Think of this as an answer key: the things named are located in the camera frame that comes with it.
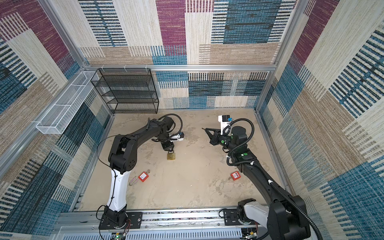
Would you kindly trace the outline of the brass padlock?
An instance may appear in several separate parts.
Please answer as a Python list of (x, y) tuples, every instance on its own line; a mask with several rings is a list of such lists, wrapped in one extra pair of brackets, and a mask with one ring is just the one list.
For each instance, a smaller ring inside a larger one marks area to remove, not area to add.
[(168, 151), (167, 153), (167, 160), (168, 161), (173, 161), (176, 159), (176, 154), (174, 151)]

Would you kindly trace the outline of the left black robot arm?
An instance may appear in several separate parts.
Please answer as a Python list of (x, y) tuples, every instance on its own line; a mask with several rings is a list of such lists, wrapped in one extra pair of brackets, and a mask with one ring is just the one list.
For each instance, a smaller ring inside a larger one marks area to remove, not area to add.
[(127, 134), (116, 135), (108, 156), (112, 182), (110, 197), (106, 204), (102, 221), (109, 221), (115, 228), (122, 228), (128, 217), (126, 215), (126, 193), (131, 171), (138, 161), (138, 148), (145, 142), (154, 139), (161, 143), (164, 151), (174, 151), (173, 139), (170, 132), (175, 122), (169, 116), (160, 119), (149, 119), (139, 130)]

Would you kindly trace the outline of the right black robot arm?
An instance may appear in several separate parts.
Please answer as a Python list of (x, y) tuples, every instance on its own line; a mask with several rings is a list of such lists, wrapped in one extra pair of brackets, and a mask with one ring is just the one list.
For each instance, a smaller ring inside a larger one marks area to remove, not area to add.
[(268, 230), (273, 240), (303, 240), (311, 236), (309, 221), (304, 217), (306, 205), (302, 198), (293, 197), (280, 187), (264, 170), (257, 157), (248, 148), (248, 135), (241, 126), (224, 135), (220, 129), (204, 129), (213, 146), (221, 145), (228, 153), (229, 162), (236, 165), (243, 175), (256, 186), (268, 207), (258, 207), (256, 200), (239, 202), (238, 212), (242, 221), (255, 221)]

